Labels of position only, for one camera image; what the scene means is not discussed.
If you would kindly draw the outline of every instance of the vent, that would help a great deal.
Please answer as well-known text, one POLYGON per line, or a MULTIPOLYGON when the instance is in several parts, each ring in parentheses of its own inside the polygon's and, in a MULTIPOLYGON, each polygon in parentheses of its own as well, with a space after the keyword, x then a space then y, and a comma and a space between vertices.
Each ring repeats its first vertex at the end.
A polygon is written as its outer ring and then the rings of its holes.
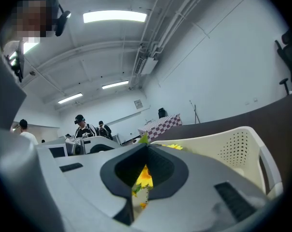
POLYGON ((134 72, 136 75, 140 72, 141 68, 143 67, 144 62, 145 62, 145 58, 138 59, 135 72, 134 72))
POLYGON ((230 212, 237 222, 240 222, 253 213, 256 209, 251 206, 233 187, 229 182, 224 182, 215 185, 215 189, 221 196, 225 204, 228 206, 230 212))
POLYGON ((141 75, 147 75, 152 72, 152 70, 155 68, 156 64, 158 63, 157 60, 154 58, 147 58, 145 61, 144 67, 142 69, 141 75))

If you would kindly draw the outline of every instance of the yellow object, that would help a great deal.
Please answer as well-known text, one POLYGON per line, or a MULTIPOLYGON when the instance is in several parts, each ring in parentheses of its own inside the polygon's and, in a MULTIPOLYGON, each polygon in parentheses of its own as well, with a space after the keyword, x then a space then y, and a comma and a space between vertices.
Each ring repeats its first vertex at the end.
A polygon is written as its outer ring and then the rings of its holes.
POLYGON ((140 206, 144 210, 146 208, 147 204, 146 203, 140 203, 140 206))
POLYGON ((142 170, 140 176, 138 176, 136 184, 137 185, 141 184, 142 188, 145 188, 147 185, 149 185, 150 187, 154 187, 154 185, 152 184, 150 172, 146 165, 142 170))
POLYGON ((162 145, 162 146, 170 147, 170 148, 173 148, 173 149, 183 149, 183 147, 180 146, 180 145, 162 145))

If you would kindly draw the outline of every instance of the black office chair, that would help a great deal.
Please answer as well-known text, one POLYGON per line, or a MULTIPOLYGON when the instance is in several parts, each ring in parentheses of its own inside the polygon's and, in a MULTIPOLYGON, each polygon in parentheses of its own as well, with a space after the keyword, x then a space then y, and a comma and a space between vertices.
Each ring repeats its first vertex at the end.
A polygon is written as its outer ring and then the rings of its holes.
MULTIPOLYGON (((275 41, 277 44, 277 53, 278 55, 282 58, 282 60, 285 62, 287 67, 289 68, 289 71, 291 73, 291 82, 292 82, 292 32, 291 30, 288 30, 286 33, 284 33, 281 36, 282 42, 285 44, 283 48, 281 48, 281 45, 279 44, 278 41, 275 41)), ((284 84, 285 89, 287 91, 287 94, 289 94, 288 87, 286 82, 288 81, 287 78, 283 79, 280 81, 279 84, 284 84)))

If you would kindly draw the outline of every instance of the black slot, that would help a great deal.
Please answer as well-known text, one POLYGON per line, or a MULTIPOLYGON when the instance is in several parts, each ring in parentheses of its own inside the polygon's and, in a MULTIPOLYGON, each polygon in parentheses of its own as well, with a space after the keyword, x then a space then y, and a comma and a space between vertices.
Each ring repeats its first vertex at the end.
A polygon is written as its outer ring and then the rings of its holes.
POLYGON ((229 182, 215 185, 215 189, 221 196, 225 204, 237 222, 240 222, 256 212, 229 182))
POLYGON ((94 147, 91 148, 90 153, 88 153, 88 154, 98 153, 100 151, 108 151, 111 149, 114 149, 114 148, 107 146, 107 145, 103 145, 103 144, 94 145, 94 147))
POLYGON ((81 167, 83 167, 82 164, 73 163, 73 164, 70 164, 70 165, 61 166, 59 168, 61 169, 61 171, 67 172, 67 171, 71 171, 71 170, 74 170, 74 169, 77 169, 77 168, 81 168, 81 167))

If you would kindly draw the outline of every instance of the white shirt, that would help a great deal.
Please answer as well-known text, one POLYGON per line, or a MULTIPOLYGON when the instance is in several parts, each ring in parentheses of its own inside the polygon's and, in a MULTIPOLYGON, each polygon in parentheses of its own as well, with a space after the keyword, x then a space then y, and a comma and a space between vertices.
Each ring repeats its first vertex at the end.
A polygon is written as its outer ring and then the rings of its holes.
POLYGON ((29 132, 22 132, 20 133, 20 136, 28 138, 30 141, 32 141, 35 145, 38 145, 38 141, 36 140, 35 136, 29 132))

